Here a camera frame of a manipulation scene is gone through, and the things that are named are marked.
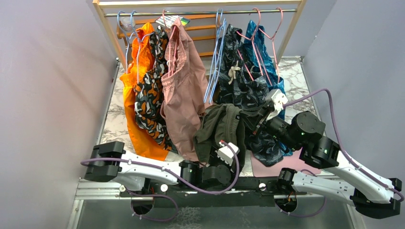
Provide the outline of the olive green shorts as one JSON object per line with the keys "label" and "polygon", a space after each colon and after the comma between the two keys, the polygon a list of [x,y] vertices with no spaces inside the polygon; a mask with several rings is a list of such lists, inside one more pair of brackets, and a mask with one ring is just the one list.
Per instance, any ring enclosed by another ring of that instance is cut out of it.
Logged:
{"label": "olive green shorts", "polygon": [[244,168],[246,145],[242,112],[243,109],[234,104],[217,104],[209,108],[201,119],[200,129],[193,136],[195,152],[200,163],[209,164],[211,153],[219,149],[219,142],[224,140],[239,148],[239,167],[240,170]]}

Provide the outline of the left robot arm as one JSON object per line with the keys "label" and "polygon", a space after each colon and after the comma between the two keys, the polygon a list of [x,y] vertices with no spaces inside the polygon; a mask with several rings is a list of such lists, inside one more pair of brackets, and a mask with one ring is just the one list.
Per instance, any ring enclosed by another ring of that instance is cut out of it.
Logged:
{"label": "left robot arm", "polygon": [[200,167],[189,160],[159,161],[124,150],[124,143],[108,142],[93,147],[90,159],[81,161],[85,179],[94,182],[114,181],[139,196],[150,190],[147,179],[168,186],[186,185],[198,192],[219,195],[236,184],[240,174],[239,148],[233,143],[220,141],[217,166]]}

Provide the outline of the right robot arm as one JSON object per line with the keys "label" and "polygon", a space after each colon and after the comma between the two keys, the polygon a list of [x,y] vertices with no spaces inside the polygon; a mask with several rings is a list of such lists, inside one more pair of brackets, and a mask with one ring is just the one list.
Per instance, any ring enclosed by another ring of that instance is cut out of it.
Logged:
{"label": "right robot arm", "polygon": [[353,206],[373,219],[400,214],[401,202],[394,196],[401,191],[401,180],[378,176],[354,159],[347,159],[339,144],[323,134],[325,124],[310,111],[298,113],[291,123],[272,116],[272,111],[273,103],[269,102],[242,111],[240,116],[252,134],[267,133],[288,148],[300,150],[299,158],[305,164],[339,177],[337,181],[329,180],[282,168],[275,182],[279,193],[322,195]]}

